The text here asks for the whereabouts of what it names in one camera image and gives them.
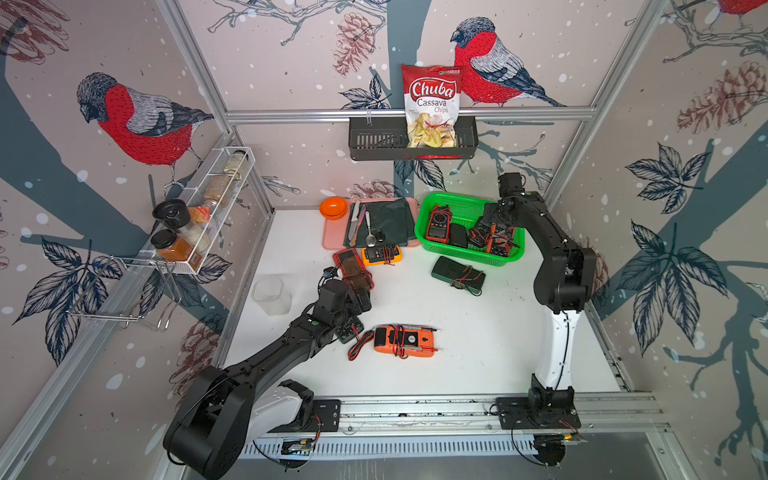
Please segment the black multimeter red leads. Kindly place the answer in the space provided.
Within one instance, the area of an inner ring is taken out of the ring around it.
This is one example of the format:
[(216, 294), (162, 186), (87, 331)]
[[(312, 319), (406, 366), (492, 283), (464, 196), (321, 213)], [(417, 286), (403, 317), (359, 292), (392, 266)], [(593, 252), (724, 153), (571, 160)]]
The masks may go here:
[(492, 237), (494, 224), (481, 216), (474, 226), (468, 230), (469, 243), (478, 248), (487, 248)]

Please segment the red clamp multimeter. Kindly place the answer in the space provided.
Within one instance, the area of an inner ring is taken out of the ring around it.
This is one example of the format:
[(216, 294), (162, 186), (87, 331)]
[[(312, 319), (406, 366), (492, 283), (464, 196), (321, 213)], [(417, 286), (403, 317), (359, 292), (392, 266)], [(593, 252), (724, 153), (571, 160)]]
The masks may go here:
[(425, 238), (431, 242), (446, 244), (450, 237), (451, 221), (450, 207), (436, 205), (430, 211)]

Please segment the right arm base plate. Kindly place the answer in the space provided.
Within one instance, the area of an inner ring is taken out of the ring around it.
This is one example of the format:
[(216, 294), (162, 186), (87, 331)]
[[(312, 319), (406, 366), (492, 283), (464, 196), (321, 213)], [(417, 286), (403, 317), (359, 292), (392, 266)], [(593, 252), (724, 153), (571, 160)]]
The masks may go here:
[(503, 430), (578, 430), (582, 427), (574, 403), (568, 401), (532, 406), (527, 397), (497, 397), (493, 412)]

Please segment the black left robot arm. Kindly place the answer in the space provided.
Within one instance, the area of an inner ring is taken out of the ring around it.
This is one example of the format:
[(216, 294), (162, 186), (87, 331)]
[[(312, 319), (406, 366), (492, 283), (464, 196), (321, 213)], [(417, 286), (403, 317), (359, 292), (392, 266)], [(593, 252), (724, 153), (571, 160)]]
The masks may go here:
[(278, 426), (308, 424), (312, 401), (307, 391), (297, 392), (290, 382), (280, 390), (298, 401), (293, 416), (269, 413), (272, 424), (264, 428), (252, 420), (257, 401), (269, 388), (332, 343), (338, 330), (371, 309), (370, 289), (355, 288), (349, 281), (329, 279), (317, 292), (317, 300), (272, 343), (224, 369), (208, 366), (199, 372), (163, 439), (171, 461), (205, 479), (219, 479), (235, 464), (248, 441)]

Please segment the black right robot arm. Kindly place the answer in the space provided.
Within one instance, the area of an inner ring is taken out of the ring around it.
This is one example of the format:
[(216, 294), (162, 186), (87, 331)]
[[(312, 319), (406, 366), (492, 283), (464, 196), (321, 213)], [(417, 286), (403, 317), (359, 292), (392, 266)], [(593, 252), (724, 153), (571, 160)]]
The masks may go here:
[(531, 377), (528, 411), (534, 422), (543, 424), (546, 414), (574, 409), (575, 328), (593, 295), (597, 256), (564, 232), (539, 193), (525, 190), (520, 173), (500, 175), (498, 190), (495, 218), (503, 226), (525, 230), (542, 255), (533, 293), (550, 314), (544, 324), (540, 368)]

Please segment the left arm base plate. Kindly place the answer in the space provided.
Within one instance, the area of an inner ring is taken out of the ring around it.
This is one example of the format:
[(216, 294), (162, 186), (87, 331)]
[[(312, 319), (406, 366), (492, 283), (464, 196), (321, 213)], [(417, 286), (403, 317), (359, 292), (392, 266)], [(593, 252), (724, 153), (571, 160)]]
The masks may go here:
[(301, 407), (297, 418), (289, 424), (277, 426), (269, 433), (326, 433), (337, 432), (341, 414), (338, 399), (314, 400), (310, 407)]

